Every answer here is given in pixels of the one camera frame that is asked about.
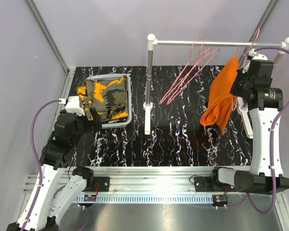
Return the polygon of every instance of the white wall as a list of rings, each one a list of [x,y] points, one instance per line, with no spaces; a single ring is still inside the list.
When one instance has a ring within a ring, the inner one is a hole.
[[[259,41],[268,41],[272,38],[284,40],[289,37],[289,0],[280,1],[261,31]],[[264,51],[271,60],[276,52]],[[273,87],[278,87],[284,93],[284,105],[289,100],[289,55],[285,54],[273,72]],[[281,118],[280,127],[280,159],[284,176],[289,178],[289,110]]]
[[[269,0],[35,0],[69,66],[146,65],[158,39],[247,41]],[[252,7],[252,16],[246,15]],[[186,64],[189,47],[159,46],[154,65]],[[236,48],[211,62],[225,64]]]
[[[0,0],[0,231],[16,221],[28,174],[36,171],[30,125],[38,108],[57,99],[64,72],[24,0]],[[53,106],[37,120],[40,153]]]

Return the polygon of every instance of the cable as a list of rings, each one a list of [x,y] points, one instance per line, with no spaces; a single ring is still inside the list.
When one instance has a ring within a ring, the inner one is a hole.
[[[225,196],[228,193],[228,186],[225,187],[225,192],[223,194],[223,196]]]
[[[48,103],[44,104],[34,115],[33,117],[33,120],[32,120],[32,124],[31,124],[31,130],[30,130],[30,141],[31,141],[31,147],[32,147],[32,151],[33,151],[33,155],[34,155],[34,158],[35,158],[35,161],[37,162],[37,165],[38,165],[38,169],[39,169],[39,185],[42,185],[42,181],[43,181],[43,173],[42,173],[42,167],[40,165],[40,162],[39,162],[39,156],[38,156],[38,153],[37,153],[37,150],[35,148],[35,144],[34,144],[34,126],[35,126],[35,122],[37,120],[37,117],[39,115],[39,113],[46,107],[48,106],[49,104],[51,103],[57,103],[57,102],[61,102],[61,100],[52,100],[52,101],[49,101]],[[37,191],[34,195],[34,198],[33,198],[33,201],[32,201],[32,204],[31,204],[31,207],[28,211],[28,214],[26,216],[26,220],[29,220],[30,218],[30,215],[32,213],[32,210],[34,208],[34,205],[38,199],[38,196],[39,196],[39,192],[40,192],[40,188],[41,187],[38,187],[37,188]],[[27,221],[24,222],[24,224],[22,225],[20,231],[24,231],[25,227],[27,225]]]
[[[73,206],[73,207],[70,207],[70,208],[68,208],[68,210],[70,210],[70,209],[73,209],[73,208],[78,208],[78,205],[76,205],[76,206]],[[90,211],[89,211],[89,209],[87,208],[87,207],[81,207],[81,208],[84,208],[85,210],[86,210],[86,212],[87,212],[87,218],[86,218],[86,222],[82,225],[82,227],[79,229],[79,230],[77,230],[77,231],[82,231],[86,226],[87,226],[87,224],[89,223],[89,219],[90,219]]]
[[[252,46],[253,46],[254,43],[257,41],[257,38],[258,38],[258,36],[259,36],[259,33],[260,33],[260,28],[258,28],[258,29],[255,31],[254,35],[255,35],[256,37],[255,37],[254,41],[252,42],[250,48],[247,50],[247,53],[246,53],[246,54],[243,54],[243,55],[244,55],[243,68],[245,67],[246,59],[247,59],[247,56],[248,56],[250,50],[252,49]]]
[[[192,177],[203,177],[203,178],[205,178],[204,176],[200,176],[200,175],[192,175],[188,180],[189,180],[189,182],[191,182],[191,184],[195,184],[195,182],[193,183],[192,181],[191,181],[191,178]]]
[[[71,167],[72,167],[72,166],[70,166],[69,169],[68,169],[68,171],[67,171],[67,177],[68,177],[68,180],[71,179],[70,176],[69,176],[69,171],[71,170]]]
[[[218,209],[226,209],[226,208],[235,208],[235,207],[238,207],[242,204],[244,204],[246,202],[248,197],[245,197],[241,202],[235,204],[235,205],[229,205],[227,207],[218,207]],[[203,206],[197,206],[197,205],[191,205],[192,207],[196,207],[196,208],[207,208],[207,209],[216,209],[216,207],[203,207]]]
[[[57,195],[58,192],[60,192],[63,188],[65,187],[65,185],[63,185],[62,187],[60,187],[53,195],[53,199],[54,197]]]
[[[278,50],[278,51],[283,51],[287,54],[289,54],[289,51],[280,47],[261,47],[261,48],[257,48],[255,49],[255,51],[261,51],[261,50]],[[289,101],[286,104],[286,106],[284,107],[283,110],[281,110],[277,116],[275,117],[275,119],[272,122],[271,125],[271,131],[270,131],[270,146],[269,146],[269,150],[270,150],[270,164],[271,166],[274,166],[274,132],[272,129],[275,128],[275,125],[278,121],[278,119],[284,114],[284,112],[289,108]],[[271,206],[269,207],[269,209],[265,212],[261,211],[260,209],[257,208],[257,206],[255,205],[255,203],[253,202],[251,196],[249,193],[247,193],[247,197],[250,200],[251,205],[254,207],[254,209],[256,209],[257,212],[261,213],[261,214],[270,214],[275,207],[275,201],[276,201],[276,176],[275,176],[275,170],[273,168],[271,168],[271,174],[272,174],[272,183],[273,183],[273,192],[272,192],[272,202],[271,202]]]
[[[100,185],[99,185],[99,183],[96,183],[96,184],[94,184],[94,186],[95,186],[95,189],[96,189],[96,195],[95,195],[95,197],[97,197],[98,191],[99,191],[99,189],[100,189]]]

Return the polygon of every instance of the gray basket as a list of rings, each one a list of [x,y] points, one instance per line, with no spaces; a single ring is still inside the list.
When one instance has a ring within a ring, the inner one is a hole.
[[[108,75],[97,75],[97,76],[90,76],[87,79],[90,80],[115,80],[120,79],[122,76],[127,77],[128,82],[128,110],[129,110],[129,116],[127,118],[127,121],[122,123],[109,123],[109,124],[102,124],[102,128],[124,128],[131,122],[131,78],[127,74],[108,74]]]

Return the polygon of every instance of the black bracket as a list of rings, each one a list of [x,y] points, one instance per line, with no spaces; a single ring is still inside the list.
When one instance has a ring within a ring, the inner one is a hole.
[[[93,117],[93,120],[89,121],[89,124],[91,125],[92,128],[94,128],[95,131],[100,131],[102,130],[102,121],[101,121],[101,116],[98,115],[96,109],[93,108],[89,108],[90,113]]]
[[[226,187],[228,192],[236,192],[235,188],[231,188],[228,184],[215,184],[212,182],[211,177],[194,177],[194,186],[196,192],[225,192]]]
[[[91,187],[85,188],[84,192],[96,192],[95,184],[99,185],[98,192],[109,192],[110,177],[95,177],[94,184]]]
[[[56,221],[55,221],[56,217],[47,217],[47,223],[45,228],[43,228],[40,231],[59,231],[59,226],[56,225]],[[6,229],[6,231],[20,231],[21,227],[19,227],[19,224],[17,222],[14,222],[12,224],[8,225],[8,228]]]

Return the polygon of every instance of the white robotic arm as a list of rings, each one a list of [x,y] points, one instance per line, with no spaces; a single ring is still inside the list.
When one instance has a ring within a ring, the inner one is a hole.
[[[272,193],[270,132],[272,122],[283,109],[281,89],[271,88],[273,66],[273,62],[267,61],[266,56],[254,53],[251,62],[243,70],[238,70],[230,93],[242,97],[248,103],[253,126],[253,156],[250,171],[219,167],[211,174],[213,183],[233,185],[238,192]],[[289,188],[289,179],[283,177],[279,159],[279,121],[280,118],[274,128],[273,145],[277,192]]]
[[[85,167],[76,167],[69,183],[52,202],[60,178],[70,163],[74,147],[83,133],[102,128],[101,120],[94,108],[90,109],[93,117],[88,121],[78,96],[68,98],[66,109],[58,116],[47,144],[42,150],[42,185],[38,175],[29,202],[17,222],[8,226],[7,231],[57,231],[63,214],[76,196],[86,187],[94,186],[93,171]],[[34,197],[40,187],[37,199]]]

